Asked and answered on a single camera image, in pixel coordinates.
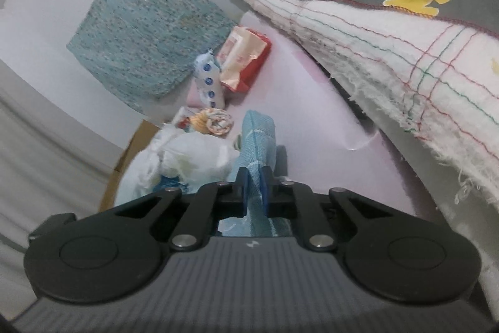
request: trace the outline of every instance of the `blue towel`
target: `blue towel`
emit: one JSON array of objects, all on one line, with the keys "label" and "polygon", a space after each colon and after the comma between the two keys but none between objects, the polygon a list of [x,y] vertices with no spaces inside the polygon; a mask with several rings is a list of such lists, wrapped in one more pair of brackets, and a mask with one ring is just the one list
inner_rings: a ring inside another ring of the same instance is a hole
[{"label": "blue towel", "polygon": [[272,237],[291,236],[289,221],[283,218],[269,219],[264,214],[260,193],[260,168],[275,169],[275,124],[270,116],[248,111],[243,120],[241,154],[235,161],[228,181],[235,181],[240,167],[247,167],[251,174],[248,214],[246,217],[228,218],[219,223],[223,236]]},{"label": "blue towel", "polygon": [[67,48],[103,86],[141,112],[192,62],[222,44],[234,22],[211,0],[94,0]]}]

